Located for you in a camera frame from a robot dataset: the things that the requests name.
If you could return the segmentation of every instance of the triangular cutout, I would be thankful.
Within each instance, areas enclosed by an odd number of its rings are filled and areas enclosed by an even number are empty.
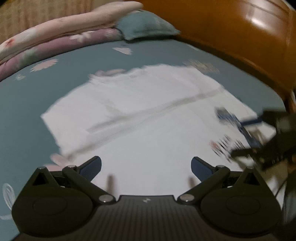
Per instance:
[[[249,184],[249,185],[257,185],[259,186],[260,183],[258,182],[257,178],[253,173],[248,173],[244,183]]]
[[[48,183],[48,181],[47,181],[45,175],[43,173],[39,173],[33,183],[33,186],[43,185],[43,184],[47,184],[47,183]]]

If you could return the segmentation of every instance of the bed sheet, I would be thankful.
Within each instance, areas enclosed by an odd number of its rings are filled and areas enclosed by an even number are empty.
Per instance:
[[[0,82],[0,239],[18,234],[11,219],[14,198],[36,167],[50,163],[58,147],[40,115],[90,74],[144,65],[193,65],[260,113],[284,109],[280,97],[256,78],[202,50],[175,40],[109,42],[64,53],[28,66]]]

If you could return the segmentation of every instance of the ribbed black surface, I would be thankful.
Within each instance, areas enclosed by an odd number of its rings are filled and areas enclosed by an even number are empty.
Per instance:
[[[57,238],[21,234],[16,241],[276,241],[272,235],[239,239],[208,226],[192,206],[172,196],[122,196],[114,205],[101,206],[79,230]]]

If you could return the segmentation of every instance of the brown wooden panel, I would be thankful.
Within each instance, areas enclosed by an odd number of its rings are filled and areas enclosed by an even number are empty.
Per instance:
[[[254,75],[286,102],[296,82],[296,14],[281,0],[139,0],[177,39]]]

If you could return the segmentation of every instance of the white cloth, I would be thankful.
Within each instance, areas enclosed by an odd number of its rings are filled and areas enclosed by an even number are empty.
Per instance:
[[[212,166],[241,170],[241,164],[218,156],[210,145],[227,135],[232,140],[228,149],[237,140],[248,146],[237,127],[219,122],[216,108],[225,108],[238,119],[256,117],[197,69],[157,65],[115,76],[92,76],[41,117],[60,153],[73,164],[101,157],[102,170],[92,182],[106,189],[112,176],[114,196],[177,197],[192,188],[192,180],[199,183],[191,172],[194,156]],[[265,135],[273,135],[273,129],[264,129]],[[267,179],[272,189],[281,182]]]

